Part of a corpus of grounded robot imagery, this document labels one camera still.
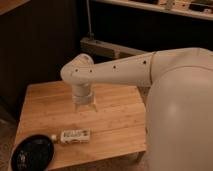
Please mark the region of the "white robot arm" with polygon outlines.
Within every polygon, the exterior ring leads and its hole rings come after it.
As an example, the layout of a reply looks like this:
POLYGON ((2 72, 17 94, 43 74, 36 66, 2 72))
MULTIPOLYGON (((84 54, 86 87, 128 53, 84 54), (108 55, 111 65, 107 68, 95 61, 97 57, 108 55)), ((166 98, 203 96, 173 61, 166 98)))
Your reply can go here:
POLYGON ((149 171, 213 171, 213 52, 180 48, 96 64, 80 54, 61 69, 76 105, 93 101, 93 83, 149 89, 149 171))

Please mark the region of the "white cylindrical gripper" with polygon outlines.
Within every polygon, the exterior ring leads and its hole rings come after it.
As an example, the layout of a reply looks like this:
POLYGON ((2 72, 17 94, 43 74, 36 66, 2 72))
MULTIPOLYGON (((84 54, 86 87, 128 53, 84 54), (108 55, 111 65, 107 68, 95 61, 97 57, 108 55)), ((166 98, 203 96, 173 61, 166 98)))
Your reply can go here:
POLYGON ((98 112, 96 104, 92 103, 94 101, 94 93, 89 83, 73 85, 72 98, 73 102, 76 104, 74 105, 75 112, 79 111, 80 105, 88 105, 88 104, 90 104, 90 106, 95 112, 98 112))

